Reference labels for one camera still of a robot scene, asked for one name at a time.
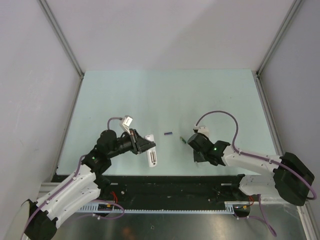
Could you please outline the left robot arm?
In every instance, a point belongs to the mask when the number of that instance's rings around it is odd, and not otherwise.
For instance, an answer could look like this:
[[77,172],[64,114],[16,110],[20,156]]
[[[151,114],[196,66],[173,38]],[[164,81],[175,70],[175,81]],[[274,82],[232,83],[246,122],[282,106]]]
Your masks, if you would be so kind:
[[29,202],[24,234],[31,240],[52,239],[58,228],[81,207],[110,196],[110,182],[103,174],[112,165],[112,158],[126,152],[139,155],[155,147],[152,134],[142,137],[136,129],[131,128],[120,137],[113,130],[103,131],[93,149],[80,157],[74,172],[52,191]]

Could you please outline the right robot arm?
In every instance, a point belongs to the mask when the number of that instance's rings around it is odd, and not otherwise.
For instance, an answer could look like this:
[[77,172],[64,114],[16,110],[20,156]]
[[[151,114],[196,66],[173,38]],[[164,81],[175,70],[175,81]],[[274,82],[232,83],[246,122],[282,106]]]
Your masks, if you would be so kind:
[[303,206],[309,199],[314,174],[293,153],[258,155],[235,150],[225,141],[212,143],[202,133],[194,133],[187,141],[195,153],[195,162],[209,162],[214,166],[237,167],[256,173],[243,176],[230,188],[231,196],[242,201],[247,196],[278,194],[286,202]]

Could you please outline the white remote control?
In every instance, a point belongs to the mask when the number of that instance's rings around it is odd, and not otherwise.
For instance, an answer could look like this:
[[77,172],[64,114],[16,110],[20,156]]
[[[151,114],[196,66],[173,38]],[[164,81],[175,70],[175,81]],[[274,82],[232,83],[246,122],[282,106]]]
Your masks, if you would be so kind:
[[[154,139],[154,135],[153,134],[149,134],[146,135],[144,137],[146,140],[149,140],[151,142],[153,142]],[[148,166],[150,168],[154,168],[157,166],[158,161],[157,161],[157,153],[156,153],[156,147],[152,147],[149,150],[146,151],[146,155],[147,155],[147,160],[148,160]]]

